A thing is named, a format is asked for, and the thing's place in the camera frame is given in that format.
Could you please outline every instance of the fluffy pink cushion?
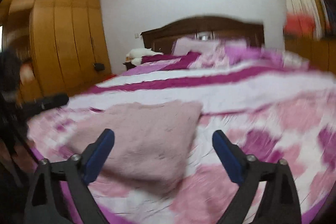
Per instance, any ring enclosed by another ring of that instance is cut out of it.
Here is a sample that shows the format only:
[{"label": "fluffy pink cushion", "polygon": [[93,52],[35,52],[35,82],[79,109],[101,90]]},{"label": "fluffy pink cushion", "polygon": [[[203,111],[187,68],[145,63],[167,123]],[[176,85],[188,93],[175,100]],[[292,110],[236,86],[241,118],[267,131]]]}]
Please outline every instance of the fluffy pink cushion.
[{"label": "fluffy pink cushion", "polygon": [[102,169],[104,175],[167,193],[183,177],[201,110],[199,102],[115,105],[79,122],[67,147],[81,153],[111,128],[115,145]]},{"label": "fluffy pink cushion", "polygon": [[219,40],[199,41],[182,37],[176,41],[172,54],[176,56],[186,55],[188,52],[199,52],[205,54],[214,52],[219,44]]}]

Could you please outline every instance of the pink bedspread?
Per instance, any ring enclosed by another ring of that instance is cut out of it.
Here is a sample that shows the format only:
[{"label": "pink bedspread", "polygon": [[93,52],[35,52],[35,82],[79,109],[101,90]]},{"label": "pink bedspread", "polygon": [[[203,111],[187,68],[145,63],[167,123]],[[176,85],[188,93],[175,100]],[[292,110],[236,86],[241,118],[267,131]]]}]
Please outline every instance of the pink bedspread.
[{"label": "pink bedspread", "polygon": [[[134,223],[213,224],[232,200],[230,182],[211,144],[221,129],[246,153],[274,162],[284,157],[293,172],[308,224],[336,180],[336,83],[331,75],[242,64],[228,70],[161,71],[117,77],[90,93],[72,98],[68,107],[30,121],[30,137],[51,161],[71,155],[64,145],[78,123],[120,103],[162,104],[181,100],[203,104],[184,178],[176,191],[153,195],[100,175],[89,189],[95,200]],[[258,190],[246,217],[261,200]]]},{"label": "pink bedspread", "polygon": [[181,101],[115,105],[79,122],[67,147],[82,153],[110,128],[115,133],[115,145],[103,174],[154,193],[168,193],[184,174],[201,109],[198,102]]},{"label": "pink bedspread", "polygon": [[277,67],[291,67],[301,70],[309,68],[308,60],[291,52],[228,45],[218,47],[214,52],[206,54],[189,52],[184,56],[170,54],[144,56],[141,65],[124,72],[122,75],[139,75],[159,70],[228,68],[230,65],[246,60],[264,60]]}]

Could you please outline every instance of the bed frame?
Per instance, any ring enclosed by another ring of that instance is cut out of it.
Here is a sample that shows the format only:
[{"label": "bed frame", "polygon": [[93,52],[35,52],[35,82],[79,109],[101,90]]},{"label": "bed frame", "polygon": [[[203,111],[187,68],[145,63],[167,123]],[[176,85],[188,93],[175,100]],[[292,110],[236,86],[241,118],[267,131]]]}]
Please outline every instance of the bed frame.
[{"label": "bed frame", "polygon": [[141,33],[145,48],[171,54],[173,43],[181,37],[213,40],[228,37],[246,37],[250,46],[264,45],[263,24],[242,22],[219,16],[196,16],[172,22],[159,29]]}]

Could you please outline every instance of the blue clamp pad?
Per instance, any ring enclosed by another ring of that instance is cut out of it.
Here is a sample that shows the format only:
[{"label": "blue clamp pad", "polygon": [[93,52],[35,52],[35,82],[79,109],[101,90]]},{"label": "blue clamp pad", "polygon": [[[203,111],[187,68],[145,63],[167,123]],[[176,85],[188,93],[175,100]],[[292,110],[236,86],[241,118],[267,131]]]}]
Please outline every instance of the blue clamp pad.
[{"label": "blue clamp pad", "polygon": [[245,181],[247,161],[245,153],[232,144],[223,131],[217,130],[212,135],[212,146],[222,162],[230,180],[239,186]]},{"label": "blue clamp pad", "polygon": [[86,185],[94,182],[114,146],[114,132],[105,129],[95,143],[89,144],[82,153],[81,173]]}]

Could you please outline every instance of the white pillow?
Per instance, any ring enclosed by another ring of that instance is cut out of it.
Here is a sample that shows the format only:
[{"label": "white pillow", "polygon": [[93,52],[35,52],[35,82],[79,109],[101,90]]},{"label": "white pillow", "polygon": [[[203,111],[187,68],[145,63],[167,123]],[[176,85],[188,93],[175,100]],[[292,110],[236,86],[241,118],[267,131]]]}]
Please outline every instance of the white pillow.
[{"label": "white pillow", "polygon": [[134,65],[134,66],[141,65],[141,62],[142,62],[142,58],[134,58],[134,59],[131,60],[131,64]]},{"label": "white pillow", "polygon": [[153,56],[157,54],[163,54],[163,53],[153,52],[149,48],[134,48],[128,54],[126,54],[126,58],[128,59],[142,58],[143,56]]},{"label": "white pillow", "polygon": [[214,52],[221,42],[219,40],[199,41],[182,37],[176,41],[173,55],[186,55],[188,52],[199,52],[202,54]]}]

